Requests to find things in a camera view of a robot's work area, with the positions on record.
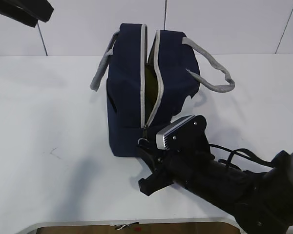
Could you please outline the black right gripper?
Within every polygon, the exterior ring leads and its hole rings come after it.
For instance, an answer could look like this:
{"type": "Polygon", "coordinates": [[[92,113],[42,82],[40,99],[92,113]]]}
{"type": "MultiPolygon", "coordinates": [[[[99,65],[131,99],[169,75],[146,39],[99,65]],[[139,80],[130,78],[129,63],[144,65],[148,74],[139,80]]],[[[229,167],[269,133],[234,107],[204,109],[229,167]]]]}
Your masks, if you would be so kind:
{"type": "Polygon", "coordinates": [[[140,191],[147,196],[174,182],[188,183],[198,168],[215,159],[209,148],[198,149],[194,145],[169,151],[137,145],[136,156],[151,170],[150,176],[138,181],[140,191]]]}

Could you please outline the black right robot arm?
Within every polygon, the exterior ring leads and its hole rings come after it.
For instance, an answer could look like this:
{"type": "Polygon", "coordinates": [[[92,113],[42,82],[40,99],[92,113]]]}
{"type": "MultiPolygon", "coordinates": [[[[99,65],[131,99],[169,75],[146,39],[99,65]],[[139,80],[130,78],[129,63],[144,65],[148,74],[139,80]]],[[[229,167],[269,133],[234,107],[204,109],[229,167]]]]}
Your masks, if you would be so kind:
{"type": "Polygon", "coordinates": [[[284,234],[293,226],[293,153],[281,151],[263,173],[232,164],[235,155],[260,163],[247,149],[231,151],[226,160],[199,145],[169,151],[139,145],[137,153],[151,170],[139,180],[145,195],[177,183],[232,215],[248,234],[284,234]]]}

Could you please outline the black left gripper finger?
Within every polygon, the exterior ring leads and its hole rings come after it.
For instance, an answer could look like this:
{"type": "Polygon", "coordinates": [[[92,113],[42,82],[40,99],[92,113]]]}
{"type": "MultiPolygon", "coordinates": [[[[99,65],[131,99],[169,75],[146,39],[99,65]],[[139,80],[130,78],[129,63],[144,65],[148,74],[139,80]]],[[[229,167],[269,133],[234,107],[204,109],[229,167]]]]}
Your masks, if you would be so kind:
{"type": "Polygon", "coordinates": [[[48,22],[53,11],[47,0],[0,0],[0,15],[33,28],[38,21],[48,22]]]}

